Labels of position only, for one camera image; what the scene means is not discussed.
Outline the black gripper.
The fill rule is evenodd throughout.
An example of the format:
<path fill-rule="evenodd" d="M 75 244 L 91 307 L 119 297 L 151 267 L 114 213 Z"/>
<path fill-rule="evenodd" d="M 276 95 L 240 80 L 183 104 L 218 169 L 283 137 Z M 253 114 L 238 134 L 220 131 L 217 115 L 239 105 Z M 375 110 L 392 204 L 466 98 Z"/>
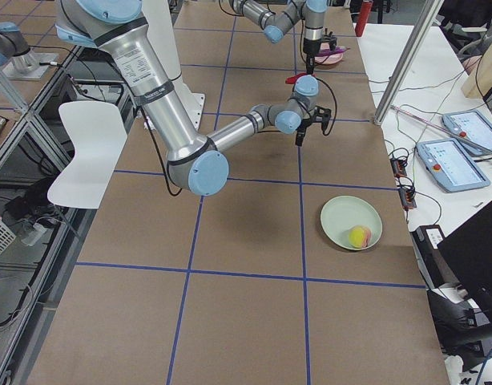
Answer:
<path fill-rule="evenodd" d="M 321 106 L 316 106 L 307 118 L 303 118 L 300 126 L 296 130 L 295 145 L 301 146 L 304 142 L 304 135 L 307 128 L 314 124 L 319 123 L 321 125 L 321 131 L 324 135 L 328 135 L 331 132 L 329 128 L 331 121 L 331 109 Z"/>
<path fill-rule="evenodd" d="M 328 32 L 326 28 L 311 29 L 304 28 L 303 32 L 303 52 L 305 58 L 305 69 L 307 75 L 314 73 L 314 57 L 324 57 L 331 55 L 337 47 L 337 37 Z"/>

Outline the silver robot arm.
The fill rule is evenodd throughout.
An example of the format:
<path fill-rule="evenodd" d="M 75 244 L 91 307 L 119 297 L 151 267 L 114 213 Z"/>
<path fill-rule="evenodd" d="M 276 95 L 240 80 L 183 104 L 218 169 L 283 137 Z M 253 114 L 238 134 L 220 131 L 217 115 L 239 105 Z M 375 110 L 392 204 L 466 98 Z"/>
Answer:
<path fill-rule="evenodd" d="M 286 8 L 278 14 L 251 0 L 229 1 L 229 5 L 239 16 L 260 27 L 267 40 L 273 44 L 278 43 L 302 21 L 306 73 L 313 74 L 321 44 L 331 39 L 331 34 L 325 32 L 325 15 L 328 9 L 326 1 L 287 1 Z"/>
<path fill-rule="evenodd" d="M 113 58 L 136 105 L 167 146 L 165 173 L 177 187 L 200 196 L 215 194 L 228 179 L 225 150 L 269 126 L 291 134 L 314 122 L 319 84 L 306 74 L 296 80 L 286 102 L 256 105 L 208 136 L 199 133 L 147 37 L 142 7 L 141 1 L 58 1 L 56 29 L 61 40 Z"/>

